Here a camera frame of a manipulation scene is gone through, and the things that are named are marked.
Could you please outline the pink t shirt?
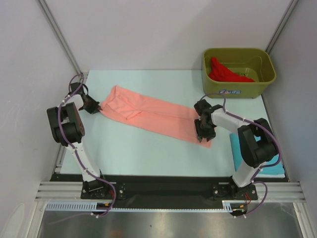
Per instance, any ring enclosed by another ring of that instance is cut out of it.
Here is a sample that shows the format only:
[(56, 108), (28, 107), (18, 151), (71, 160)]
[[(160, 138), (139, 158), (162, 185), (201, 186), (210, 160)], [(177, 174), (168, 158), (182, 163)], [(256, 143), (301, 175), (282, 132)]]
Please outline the pink t shirt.
[(211, 141), (197, 138), (192, 108), (114, 86), (101, 102), (101, 113), (113, 121), (210, 148)]

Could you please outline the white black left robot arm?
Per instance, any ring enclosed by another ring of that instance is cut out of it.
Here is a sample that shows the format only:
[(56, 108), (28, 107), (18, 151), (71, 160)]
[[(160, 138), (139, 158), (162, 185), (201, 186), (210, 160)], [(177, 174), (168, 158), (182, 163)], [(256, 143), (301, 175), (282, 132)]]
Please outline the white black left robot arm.
[(110, 192), (101, 170), (90, 158), (83, 141), (85, 129), (79, 111), (93, 115), (100, 111), (100, 103), (88, 94), (84, 83), (70, 84), (70, 92), (61, 105), (47, 109), (50, 129), (55, 142), (74, 157), (82, 173), (82, 199), (103, 199)]

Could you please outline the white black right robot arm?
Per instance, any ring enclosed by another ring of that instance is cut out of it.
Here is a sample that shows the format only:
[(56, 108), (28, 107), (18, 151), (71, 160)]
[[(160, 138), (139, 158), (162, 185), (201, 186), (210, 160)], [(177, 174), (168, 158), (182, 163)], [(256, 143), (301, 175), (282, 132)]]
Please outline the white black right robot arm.
[(242, 200), (255, 190), (255, 176), (278, 154), (278, 146), (270, 126), (264, 118), (247, 120), (225, 110), (224, 105), (212, 106), (205, 99), (199, 100), (194, 109), (199, 118), (194, 120), (199, 142), (216, 137), (215, 128), (222, 127), (236, 134), (239, 139), (242, 162), (227, 184), (212, 186), (213, 200)]

